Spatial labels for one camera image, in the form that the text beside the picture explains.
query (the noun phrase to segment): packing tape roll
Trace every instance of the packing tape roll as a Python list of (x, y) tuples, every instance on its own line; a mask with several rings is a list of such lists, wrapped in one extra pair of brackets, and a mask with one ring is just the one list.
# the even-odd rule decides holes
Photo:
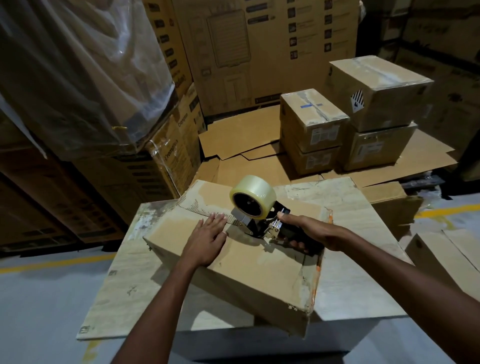
[(276, 201), (272, 186), (257, 176), (248, 175), (231, 189), (230, 200), (245, 215), (264, 219)]

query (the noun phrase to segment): hand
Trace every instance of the hand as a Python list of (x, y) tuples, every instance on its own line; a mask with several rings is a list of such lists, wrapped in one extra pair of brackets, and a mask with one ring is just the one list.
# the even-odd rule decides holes
[[(323, 245), (325, 245), (325, 248), (334, 251), (342, 250), (342, 241), (346, 233), (349, 231), (341, 226), (328, 224), (326, 222), (303, 215), (295, 216), (292, 214), (278, 212), (277, 217), (281, 222), (302, 228), (303, 231), (312, 239), (321, 242)], [(292, 240), (290, 241), (290, 245), (295, 248), (299, 247), (300, 249), (308, 252), (305, 249), (305, 244), (303, 242), (296, 242)]]
[(222, 232), (226, 223), (224, 214), (215, 218), (212, 213), (205, 223), (200, 219), (188, 238), (180, 259), (194, 269), (209, 266), (220, 254), (227, 239), (227, 234)]

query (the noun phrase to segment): left hand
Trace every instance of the left hand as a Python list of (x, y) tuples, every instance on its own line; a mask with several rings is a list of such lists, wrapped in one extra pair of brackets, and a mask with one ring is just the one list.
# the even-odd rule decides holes
[(212, 213), (205, 223), (200, 219), (188, 238), (180, 259), (194, 269), (212, 264), (227, 239), (227, 234), (222, 232), (226, 223), (224, 214), (215, 218)]

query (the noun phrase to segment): right hand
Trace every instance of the right hand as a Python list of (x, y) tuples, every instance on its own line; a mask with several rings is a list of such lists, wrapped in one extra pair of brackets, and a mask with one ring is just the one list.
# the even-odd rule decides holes
[[(342, 241), (348, 233), (346, 228), (334, 224), (328, 224), (303, 215), (295, 216), (278, 212), (277, 217), (281, 222), (302, 228), (312, 239), (325, 245), (325, 248), (334, 251), (342, 250)], [(305, 244), (303, 242), (291, 241), (290, 245), (305, 249)]]

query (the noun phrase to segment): yellow floor line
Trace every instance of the yellow floor line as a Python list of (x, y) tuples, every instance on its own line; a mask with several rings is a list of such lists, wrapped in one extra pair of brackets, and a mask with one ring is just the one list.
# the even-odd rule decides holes
[(105, 255), (87, 256), (85, 258), (59, 260), (56, 262), (34, 263), (34, 264), (26, 264), (24, 266), (6, 267), (6, 268), (0, 268), (0, 274), (23, 272), (25, 270), (35, 270), (35, 269), (43, 269), (43, 268), (65, 267), (65, 266), (72, 266), (74, 264), (101, 262), (103, 260), (111, 260), (115, 257), (115, 255), (116, 253), (112, 253), (112, 254), (105, 254)]
[(480, 204), (476, 205), (462, 205), (458, 207), (437, 208), (435, 210), (426, 210), (419, 212), (415, 218), (433, 218), (436, 216), (461, 214), (462, 212), (479, 211)]

